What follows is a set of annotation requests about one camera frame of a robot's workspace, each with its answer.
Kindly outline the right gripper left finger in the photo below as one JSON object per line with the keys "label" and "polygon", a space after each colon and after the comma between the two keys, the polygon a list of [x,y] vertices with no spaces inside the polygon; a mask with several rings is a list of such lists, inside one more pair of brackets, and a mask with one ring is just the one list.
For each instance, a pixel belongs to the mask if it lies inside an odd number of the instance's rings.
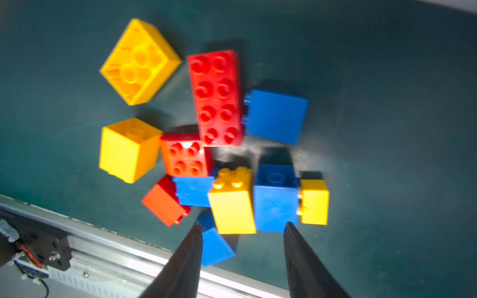
{"label": "right gripper left finger", "polygon": [[202,227],[196,223],[142,298],[195,298],[202,260]]}

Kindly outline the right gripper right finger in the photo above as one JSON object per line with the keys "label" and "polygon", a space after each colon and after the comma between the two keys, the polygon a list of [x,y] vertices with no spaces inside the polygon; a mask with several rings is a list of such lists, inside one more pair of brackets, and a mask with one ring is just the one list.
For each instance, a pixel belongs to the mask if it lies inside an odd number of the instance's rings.
{"label": "right gripper right finger", "polygon": [[284,230],[284,255],[292,298],[349,297],[291,222]]}

